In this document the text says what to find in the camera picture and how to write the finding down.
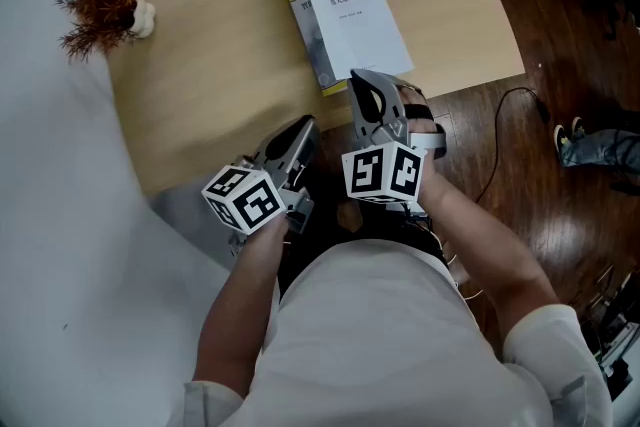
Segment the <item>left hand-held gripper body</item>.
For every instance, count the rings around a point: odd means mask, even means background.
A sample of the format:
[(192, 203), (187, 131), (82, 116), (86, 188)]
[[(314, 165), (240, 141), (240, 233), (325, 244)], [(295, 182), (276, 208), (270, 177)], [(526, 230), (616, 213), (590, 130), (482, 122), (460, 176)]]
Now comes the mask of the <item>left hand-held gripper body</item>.
[(220, 222), (232, 230), (229, 246), (238, 255), (247, 238), (285, 213), (290, 229), (300, 234), (309, 220), (314, 202), (308, 191), (276, 186), (271, 175), (244, 165), (227, 165), (201, 190), (201, 195)]

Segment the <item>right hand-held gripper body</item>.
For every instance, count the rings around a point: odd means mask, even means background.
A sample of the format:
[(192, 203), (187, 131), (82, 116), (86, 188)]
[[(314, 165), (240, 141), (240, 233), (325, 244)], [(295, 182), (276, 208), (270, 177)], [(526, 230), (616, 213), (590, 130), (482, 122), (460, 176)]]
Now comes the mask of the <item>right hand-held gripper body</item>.
[(446, 149), (444, 129), (410, 133), (409, 145), (398, 141), (376, 144), (341, 156), (347, 196), (376, 204), (415, 203), (424, 157)]

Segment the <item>yellow-edged paperback book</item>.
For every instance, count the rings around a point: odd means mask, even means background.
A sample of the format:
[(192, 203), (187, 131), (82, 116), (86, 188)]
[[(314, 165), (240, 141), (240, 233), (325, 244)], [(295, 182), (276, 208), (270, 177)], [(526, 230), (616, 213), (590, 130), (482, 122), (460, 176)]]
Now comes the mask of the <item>yellow-edged paperback book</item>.
[(288, 1), (323, 96), (346, 90), (353, 69), (413, 70), (386, 0)]

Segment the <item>person's right forearm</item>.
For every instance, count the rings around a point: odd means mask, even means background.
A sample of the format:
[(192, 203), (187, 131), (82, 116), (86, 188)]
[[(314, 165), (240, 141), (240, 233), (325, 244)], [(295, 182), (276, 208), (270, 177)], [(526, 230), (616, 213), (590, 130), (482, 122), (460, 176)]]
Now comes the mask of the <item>person's right forearm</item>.
[(488, 297), (502, 338), (530, 313), (559, 303), (530, 249), (510, 228), (438, 173), (431, 154), (424, 159), (418, 203)]

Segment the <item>person's left forearm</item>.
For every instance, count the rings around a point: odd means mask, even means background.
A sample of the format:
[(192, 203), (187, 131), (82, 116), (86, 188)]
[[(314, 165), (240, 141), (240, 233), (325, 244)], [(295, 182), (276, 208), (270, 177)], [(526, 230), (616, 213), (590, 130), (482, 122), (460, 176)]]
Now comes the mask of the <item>person's left forearm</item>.
[(280, 214), (247, 239), (203, 324), (193, 379), (249, 393), (289, 225)]

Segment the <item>person's right hand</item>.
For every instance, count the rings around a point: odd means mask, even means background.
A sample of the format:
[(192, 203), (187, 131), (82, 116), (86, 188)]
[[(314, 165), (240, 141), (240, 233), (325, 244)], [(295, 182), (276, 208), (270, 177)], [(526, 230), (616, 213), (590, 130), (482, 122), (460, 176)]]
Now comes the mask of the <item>person's right hand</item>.
[(434, 160), (444, 157), (447, 152), (446, 133), (435, 122), (422, 91), (408, 84), (400, 84), (396, 88), (408, 122), (410, 146), (424, 150)]

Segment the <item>person's black trousers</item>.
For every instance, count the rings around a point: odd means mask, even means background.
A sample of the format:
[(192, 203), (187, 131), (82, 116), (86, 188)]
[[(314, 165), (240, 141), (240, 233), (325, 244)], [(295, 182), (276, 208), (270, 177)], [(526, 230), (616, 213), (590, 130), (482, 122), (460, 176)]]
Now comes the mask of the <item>person's black trousers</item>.
[(304, 232), (295, 236), (284, 252), (278, 271), (282, 292), (324, 252), (357, 240), (397, 242), (444, 260), (442, 244), (430, 221), (347, 198), (344, 181), (337, 174), (335, 145), (319, 150), (305, 179), (314, 208)]

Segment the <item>light wooden table white legs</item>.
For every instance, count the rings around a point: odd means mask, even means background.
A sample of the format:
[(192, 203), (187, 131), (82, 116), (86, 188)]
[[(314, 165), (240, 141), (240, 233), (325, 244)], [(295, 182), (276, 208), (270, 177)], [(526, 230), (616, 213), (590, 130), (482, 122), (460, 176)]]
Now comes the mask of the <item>light wooden table white legs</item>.
[[(387, 0), (428, 96), (521, 74), (500, 0)], [(351, 119), (324, 96), (287, 0), (150, 0), (152, 35), (108, 59), (115, 103), (144, 192), (213, 173), (283, 124)]]

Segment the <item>person's white shirt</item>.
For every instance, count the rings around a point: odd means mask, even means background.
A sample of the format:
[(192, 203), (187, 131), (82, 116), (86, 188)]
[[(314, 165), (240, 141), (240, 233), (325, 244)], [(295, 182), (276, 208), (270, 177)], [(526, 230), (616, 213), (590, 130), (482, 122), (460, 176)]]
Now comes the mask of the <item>person's white shirt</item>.
[(188, 383), (167, 427), (612, 427), (576, 312), (519, 320), (495, 353), (435, 257), (337, 245), (276, 301), (246, 396)]

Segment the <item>brown dried plant white vase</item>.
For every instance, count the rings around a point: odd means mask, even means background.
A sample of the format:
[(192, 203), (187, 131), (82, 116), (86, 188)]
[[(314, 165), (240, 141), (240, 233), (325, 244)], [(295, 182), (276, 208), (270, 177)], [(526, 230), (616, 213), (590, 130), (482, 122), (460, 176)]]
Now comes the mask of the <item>brown dried plant white vase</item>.
[(70, 60), (86, 61), (91, 53), (104, 55), (134, 40), (137, 0), (55, 0), (72, 17), (72, 29), (59, 38)]

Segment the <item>black equipment pile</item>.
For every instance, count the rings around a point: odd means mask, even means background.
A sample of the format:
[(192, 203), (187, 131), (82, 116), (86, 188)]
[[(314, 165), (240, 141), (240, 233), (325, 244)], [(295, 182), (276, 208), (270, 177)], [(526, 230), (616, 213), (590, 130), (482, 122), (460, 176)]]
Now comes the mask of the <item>black equipment pile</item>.
[(580, 320), (612, 401), (633, 381), (625, 355), (640, 338), (640, 270), (629, 272), (617, 287), (615, 274), (610, 265), (599, 276), (597, 294)]

